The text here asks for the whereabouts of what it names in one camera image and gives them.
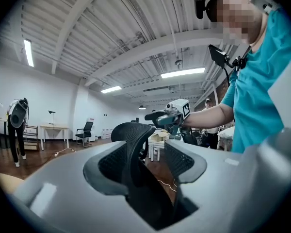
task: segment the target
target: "fluorescent light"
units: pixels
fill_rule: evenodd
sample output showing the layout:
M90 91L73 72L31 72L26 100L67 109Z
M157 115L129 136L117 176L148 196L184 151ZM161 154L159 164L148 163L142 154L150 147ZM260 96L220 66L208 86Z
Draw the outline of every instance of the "fluorescent light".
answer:
M30 65L31 67L34 67L32 53L31 53L31 41L24 40L24 44L25 44L25 51L26 51L26 56L28 60L28 65Z
M112 88L109 88L109 89L102 90L101 92L102 93L108 93L108 92L117 91L117 90L121 90L121 89L122 89L121 87L116 86L116 87L112 87Z
M203 73L204 71L205 71L204 67L195 68L195 69L187 69L187 70L181 70L181 71L176 71L176 72L163 73L161 74L161 77L165 79L165 78L182 76L182 75L187 75L187 74Z

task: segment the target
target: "chair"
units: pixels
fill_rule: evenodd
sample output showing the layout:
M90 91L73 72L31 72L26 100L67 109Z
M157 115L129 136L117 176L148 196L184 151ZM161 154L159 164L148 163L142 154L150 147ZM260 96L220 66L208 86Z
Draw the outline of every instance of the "chair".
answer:
M77 137L77 144L81 144L78 142L78 138L81 138L84 148L92 145L92 144L86 142L86 138L92 136L92 134L91 134L92 126L93 126L93 122L86 122L84 129L77 129L77 133L75 135Z
M127 162L121 183L129 191L127 202L148 224L159 230L170 224L173 206L164 188L139 159L144 142L154 131L155 127L150 125L122 123L112 131L111 140L126 141Z

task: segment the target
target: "black pants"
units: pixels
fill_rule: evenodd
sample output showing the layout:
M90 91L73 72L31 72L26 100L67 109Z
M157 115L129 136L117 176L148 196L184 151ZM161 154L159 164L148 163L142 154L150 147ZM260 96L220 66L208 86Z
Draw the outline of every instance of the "black pants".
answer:
M202 136L202 144L200 145L201 147L209 147L213 150L217 149L218 145L218 133L207 133L207 135L203 134Z
M24 147L24 139L23 139L23 125L19 128L14 128L11 124L11 115L8 117L8 132L9 132L9 140L10 140L10 148L12 152L12 156L14 162L18 162L17 152L16 152L16 145L15 145L15 131L18 138L18 144L20 148L21 155L25 155L25 147Z

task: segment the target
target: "cable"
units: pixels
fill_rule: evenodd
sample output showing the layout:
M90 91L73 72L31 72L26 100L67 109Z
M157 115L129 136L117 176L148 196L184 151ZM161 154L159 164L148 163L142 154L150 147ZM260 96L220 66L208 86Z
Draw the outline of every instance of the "cable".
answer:
M226 70L226 68L225 67L223 67L223 69L224 69L224 72L225 72L225 75L226 75L226 80L227 80L227 85L228 85L228 87L229 87L229 76L228 76L228 73L227 73L227 70Z
M73 150L71 148L65 148L64 150L60 150L58 152L55 152L54 156L57 157L60 152L65 151L65 150L72 150L72 152L75 152L75 150Z
M169 186L169 188L170 188L171 190L173 190L174 192L177 192L176 190L172 189L171 186L170 186L169 184L165 184L165 185Z

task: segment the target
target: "ceiling beam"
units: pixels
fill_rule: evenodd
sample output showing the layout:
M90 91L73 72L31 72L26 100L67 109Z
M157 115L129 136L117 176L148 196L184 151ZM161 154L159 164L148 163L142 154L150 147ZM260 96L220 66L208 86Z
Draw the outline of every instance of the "ceiling beam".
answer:
M206 29L177 33L175 34L175 38L177 48L180 49L208 44L218 45L221 42L221 39L219 38L220 35L222 34L220 34L217 29ZM100 67L97 71L91 74L88 81L85 83L85 86L91 85L96 81L96 79L100 79L110 73L129 66L131 63L173 49L174 44L171 34L141 44Z
M155 101L155 102L145 102L142 103L143 106L151 106L151 105L166 105L172 101L175 101L176 99L170 99L170 100L165 100L165 101ZM188 100L190 103L196 102L198 99L186 99Z
M21 33L21 14L24 0L18 0L13 10L10 12L10 27L13 35L13 47L19 62L23 60L22 49L25 48L24 40Z
M69 14L66 17L65 22L62 25L62 29L59 33L56 47L55 47L55 59L58 61L62 55L62 51L65 46L65 42L70 35L70 32L72 31L74 25L77 23L78 19L86 9L89 3L91 3L93 0L77 0L76 3L71 8ZM52 64L52 74L55 74L56 67L57 67L57 61L53 61Z
M112 93L113 96L122 95L125 93L134 93L137 91L143 91L146 89L158 88L163 86L169 85L176 85L176 84L185 84L185 83L198 83L203 82L205 80L206 74L198 73L192 75L185 75L185 76L178 76L168 79L157 80L153 82L143 83L139 85L134 85L130 87L123 88L122 90L118 90Z
M194 89L189 91L181 91L181 98L185 97L191 97L191 96L201 96L204 93L203 90L200 89ZM151 101L158 101L161 99L179 99L180 92L174 92L174 93L168 93L168 94L162 94L162 95L154 95L154 96L143 96L138 98L132 98L130 99L131 103L135 102L151 102Z

